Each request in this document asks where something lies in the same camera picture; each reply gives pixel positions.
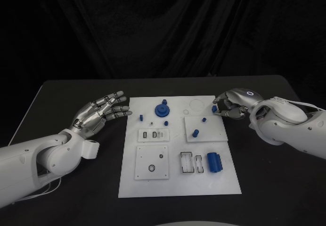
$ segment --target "robotic hand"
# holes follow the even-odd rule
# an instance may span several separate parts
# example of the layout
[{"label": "robotic hand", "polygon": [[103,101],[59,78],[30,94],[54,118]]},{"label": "robotic hand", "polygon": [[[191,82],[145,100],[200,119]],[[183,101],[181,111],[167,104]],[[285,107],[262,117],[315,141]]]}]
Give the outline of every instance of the robotic hand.
[{"label": "robotic hand", "polygon": [[[86,140],[102,129],[108,120],[132,114],[122,91],[89,102],[74,115],[69,129],[57,135],[0,148],[0,208],[70,173],[80,157],[93,159],[99,144]],[[35,162],[47,173],[37,174]]]},{"label": "robotic hand", "polygon": [[[263,100],[249,89],[234,88],[222,93],[213,104],[223,102],[227,110],[214,111],[216,115],[242,119],[249,114],[249,128],[259,138],[272,145],[286,143],[298,151],[326,159],[326,111],[311,104],[273,97]],[[317,109],[305,114],[292,105],[299,104]]]}]

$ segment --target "wire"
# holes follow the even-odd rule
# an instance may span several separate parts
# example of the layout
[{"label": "wire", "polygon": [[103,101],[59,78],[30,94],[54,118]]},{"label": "wire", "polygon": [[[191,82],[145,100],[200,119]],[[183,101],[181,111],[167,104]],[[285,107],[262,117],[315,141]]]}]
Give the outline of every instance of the wire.
[{"label": "wire", "polygon": [[291,101],[291,100],[286,100],[286,99],[284,99],[284,98],[279,98],[279,99],[282,99],[282,100],[285,100],[286,102],[294,103],[294,104],[297,104],[297,105],[304,105],[304,106],[307,106],[307,107],[312,107],[312,108],[315,108],[318,111],[326,111],[322,108],[318,108],[318,107],[317,107],[315,105],[312,105],[312,104],[302,103],[302,102],[297,102],[297,101]]},{"label": "wire", "polygon": [[60,178],[59,178],[59,184],[57,184],[56,188],[54,188],[51,191],[47,192],[47,190],[48,190],[48,188],[50,188],[50,185],[48,185],[48,188],[46,189],[44,192],[41,192],[40,194],[30,195],[30,196],[21,198],[21,199],[18,199],[15,202],[22,201],[22,200],[27,200],[27,199],[33,199],[33,198],[35,198],[35,197],[38,197],[38,196],[41,196],[41,195],[44,195],[44,194],[51,193],[51,192],[59,188],[59,185],[60,185]]}]

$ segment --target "circular hole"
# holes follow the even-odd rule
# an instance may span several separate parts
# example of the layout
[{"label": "circular hole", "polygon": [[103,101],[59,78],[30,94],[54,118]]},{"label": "circular hole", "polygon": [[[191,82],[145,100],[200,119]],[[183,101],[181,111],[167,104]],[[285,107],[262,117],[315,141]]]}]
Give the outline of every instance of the circular hole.
[{"label": "circular hole", "polygon": [[152,172],[154,171],[154,165],[148,166],[148,171]]}]

